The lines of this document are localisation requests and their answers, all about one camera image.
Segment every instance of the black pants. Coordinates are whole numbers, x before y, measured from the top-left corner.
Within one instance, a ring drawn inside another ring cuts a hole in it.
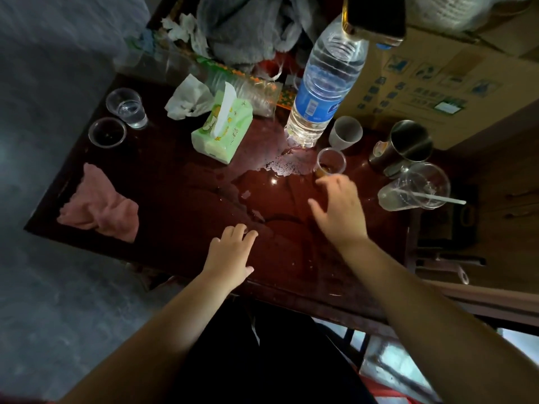
[[[309,316],[257,303],[255,329],[260,346],[241,301],[228,299],[191,349],[176,399],[376,403]]]

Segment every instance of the smartphone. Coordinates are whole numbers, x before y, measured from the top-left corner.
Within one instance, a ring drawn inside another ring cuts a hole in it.
[[[351,36],[389,46],[406,37],[404,0],[344,0],[343,30]]]

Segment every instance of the green tissue package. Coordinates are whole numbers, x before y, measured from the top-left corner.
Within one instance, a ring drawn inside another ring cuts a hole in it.
[[[217,92],[204,125],[191,133],[191,142],[197,152],[229,164],[252,121],[251,103],[238,99],[226,82],[224,92]]]

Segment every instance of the metal mug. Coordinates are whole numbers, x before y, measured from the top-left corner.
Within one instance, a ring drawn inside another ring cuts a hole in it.
[[[369,156],[371,167],[389,178],[396,178],[414,162],[424,162],[433,150],[427,129],[414,121],[398,121],[386,142],[374,145]]]

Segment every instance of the wooden table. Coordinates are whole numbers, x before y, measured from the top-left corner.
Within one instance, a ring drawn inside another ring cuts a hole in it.
[[[369,331],[371,322],[366,319],[385,321],[380,306],[322,235],[307,204],[308,198],[327,204],[312,169],[317,151],[327,146],[328,133],[317,148],[291,150],[282,126],[288,112],[278,110],[275,120],[253,120],[226,166],[192,148],[190,133],[207,114],[184,121],[166,116],[172,87],[121,75],[110,90],[117,87],[140,93],[149,125],[128,128],[126,144],[116,149],[95,147],[87,137],[88,127],[110,116],[101,101],[26,224],[27,231],[192,279],[203,266],[212,237],[242,222],[260,235],[249,259],[255,271],[238,294],[363,331]],[[371,238],[403,262],[410,215],[381,209],[376,194],[388,180],[367,162],[379,137],[366,131],[359,143],[345,150],[345,174],[358,185]],[[119,193],[138,203],[140,228],[134,244],[56,222],[59,209],[80,182],[85,162],[100,167]]]

